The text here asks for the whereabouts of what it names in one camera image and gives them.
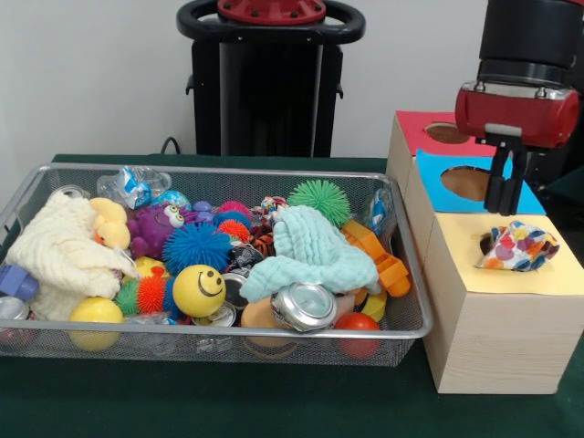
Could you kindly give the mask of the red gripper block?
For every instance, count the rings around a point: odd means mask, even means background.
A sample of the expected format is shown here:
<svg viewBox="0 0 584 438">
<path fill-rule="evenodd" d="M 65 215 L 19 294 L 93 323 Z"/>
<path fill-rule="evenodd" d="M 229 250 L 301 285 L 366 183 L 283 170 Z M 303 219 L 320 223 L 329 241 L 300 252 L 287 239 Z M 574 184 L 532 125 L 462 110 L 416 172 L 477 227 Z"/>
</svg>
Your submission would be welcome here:
<svg viewBox="0 0 584 438">
<path fill-rule="evenodd" d="M 576 128 L 579 94 L 574 89 L 469 81 L 458 91 L 454 114 L 459 131 L 477 139 L 498 135 L 520 139 L 529 147 L 556 149 L 568 142 Z M 508 179 L 503 175 L 506 160 L 507 150 L 495 151 L 484 208 L 514 215 L 527 169 L 527 153 L 513 153 Z"/>
</svg>

